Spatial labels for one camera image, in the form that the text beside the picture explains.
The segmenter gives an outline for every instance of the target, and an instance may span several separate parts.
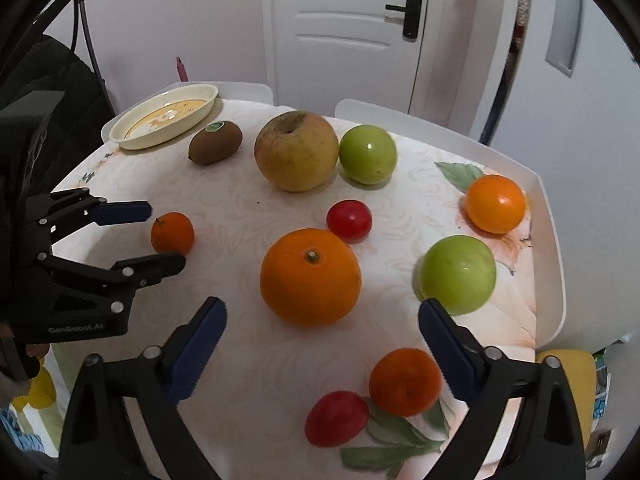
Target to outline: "black bag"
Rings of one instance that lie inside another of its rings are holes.
[[[29,195],[47,193],[102,144],[113,119],[95,74],[56,39],[43,35],[0,88],[0,109],[34,90],[60,90],[47,138],[33,168]]]

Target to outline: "white wall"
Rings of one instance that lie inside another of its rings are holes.
[[[86,0],[102,76],[123,110],[178,81],[180,56],[191,80],[266,82],[262,0]],[[47,30],[71,43],[72,7]],[[79,35],[76,52],[88,63]]]
[[[492,147],[539,173],[549,196],[568,307],[553,346],[596,351],[640,328],[640,69],[592,0],[573,77],[546,63],[554,5],[532,0]]]

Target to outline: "plate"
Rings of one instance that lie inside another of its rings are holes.
[[[126,150],[142,150],[183,134],[211,111],[218,87],[193,84],[151,97],[125,113],[109,139]]]

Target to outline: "orange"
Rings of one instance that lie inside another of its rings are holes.
[[[441,389],[438,365],[419,348],[399,348],[385,355],[369,378],[373,402],[396,416],[428,410],[438,400]]]
[[[327,325],[350,313],[362,276],[351,248],[329,231],[300,229],[269,249],[260,270],[267,306],[286,321]]]
[[[508,233],[522,221],[526,208],[522,190],[505,176],[481,176],[466,190],[465,212],[483,231]]]
[[[193,247],[194,239],[191,221],[175,211],[156,218],[151,227],[151,245],[156,253],[178,251],[186,256]]]

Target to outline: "floral tablecloth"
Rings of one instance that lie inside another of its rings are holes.
[[[160,285],[140,290],[125,336],[57,346],[61,374],[73,383],[82,359],[98,352],[106,360],[130,358],[146,346],[162,344],[173,329],[188,322],[207,296],[228,308],[222,336],[191,399],[179,406],[185,424],[223,479],[283,478],[383,479],[384,471],[343,467],[337,449],[312,447],[304,438],[306,414],[324,394],[353,390],[368,394],[374,364],[399,347],[425,348],[417,325],[419,301],[412,287],[418,259],[447,235],[482,235],[459,212],[462,197],[435,165],[469,162],[460,156],[394,135],[399,162],[380,189],[361,189],[336,171],[319,189],[291,194],[271,186],[258,171],[254,140],[272,117],[290,108],[253,102],[216,101],[208,120],[229,120],[244,133],[239,151],[212,166],[187,158],[190,134],[141,152],[125,152],[108,142],[85,160],[58,189],[84,187],[110,201],[148,200],[154,216],[177,210],[195,227],[196,243],[186,268]],[[354,124],[328,118],[338,136]],[[324,228],[327,210],[339,200],[367,203],[374,225],[369,238],[353,246],[362,268],[363,287],[351,314],[333,326],[302,330],[275,317],[258,288],[260,263],[268,248],[287,232]],[[153,253],[143,224],[88,226],[57,243],[54,253],[94,266]],[[525,220],[513,233],[484,240],[497,264],[497,286],[488,303],[457,318],[482,345],[499,346],[522,360],[534,359],[536,305],[532,251]],[[442,395],[452,433],[466,406]],[[155,475],[165,478],[144,432],[135,405],[128,404],[143,454]],[[495,468],[517,412],[511,401],[480,478]],[[409,421],[425,435],[421,416]],[[349,446],[382,445],[366,432]],[[437,453],[406,460],[399,479],[421,480]]]

